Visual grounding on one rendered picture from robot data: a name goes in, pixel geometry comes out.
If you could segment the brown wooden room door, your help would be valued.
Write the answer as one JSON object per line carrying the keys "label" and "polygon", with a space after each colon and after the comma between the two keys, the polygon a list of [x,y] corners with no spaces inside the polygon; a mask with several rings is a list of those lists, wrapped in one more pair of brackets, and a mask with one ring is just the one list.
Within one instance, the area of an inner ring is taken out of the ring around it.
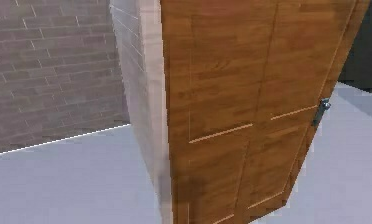
{"label": "brown wooden room door", "polygon": [[160,0],[169,224],[284,207],[372,0]]}

